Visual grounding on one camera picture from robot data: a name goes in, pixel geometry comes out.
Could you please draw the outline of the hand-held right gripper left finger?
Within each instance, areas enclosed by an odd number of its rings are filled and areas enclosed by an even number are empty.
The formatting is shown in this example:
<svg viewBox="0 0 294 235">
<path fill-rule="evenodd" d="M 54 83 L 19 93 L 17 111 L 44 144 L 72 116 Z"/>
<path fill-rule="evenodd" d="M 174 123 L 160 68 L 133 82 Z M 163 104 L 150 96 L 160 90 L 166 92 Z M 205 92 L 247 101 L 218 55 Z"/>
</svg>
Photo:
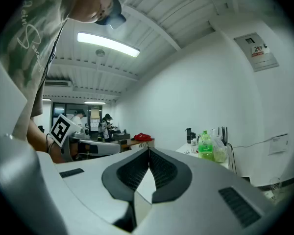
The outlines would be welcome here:
<svg viewBox="0 0 294 235">
<path fill-rule="evenodd" d="M 41 173 L 67 232 L 123 232 L 115 222 L 124 218 L 129 203 L 111 196 L 102 183 L 110 165 L 137 157 L 144 149 L 107 157 L 55 164 L 50 155 L 38 152 Z"/>
</svg>

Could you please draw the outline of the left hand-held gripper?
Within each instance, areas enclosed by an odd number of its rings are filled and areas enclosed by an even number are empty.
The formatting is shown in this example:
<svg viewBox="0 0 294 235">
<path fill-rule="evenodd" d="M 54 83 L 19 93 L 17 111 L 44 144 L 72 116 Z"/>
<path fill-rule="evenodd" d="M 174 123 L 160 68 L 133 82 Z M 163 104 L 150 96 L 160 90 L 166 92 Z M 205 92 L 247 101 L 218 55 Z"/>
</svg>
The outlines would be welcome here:
<svg viewBox="0 0 294 235">
<path fill-rule="evenodd" d="M 78 142 L 78 152 L 86 154 L 117 154 L 121 146 L 117 143 L 89 140 L 89 129 L 74 124 L 60 114 L 50 131 L 51 138 L 60 147 L 65 162 L 72 162 L 70 143 Z"/>
</svg>

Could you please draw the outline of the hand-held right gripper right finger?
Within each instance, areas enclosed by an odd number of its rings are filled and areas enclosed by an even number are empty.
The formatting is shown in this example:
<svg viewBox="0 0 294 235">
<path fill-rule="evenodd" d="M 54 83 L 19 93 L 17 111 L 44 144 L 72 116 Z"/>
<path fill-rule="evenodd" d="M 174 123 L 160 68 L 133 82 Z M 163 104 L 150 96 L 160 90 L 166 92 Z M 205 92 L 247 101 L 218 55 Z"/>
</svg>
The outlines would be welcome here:
<svg viewBox="0 0 294 235">
<path fill-rule="evenodd" d="M 215 162 L 151 148 L 151 235 L 263 235 L 281 210 Z"/>
</svg>

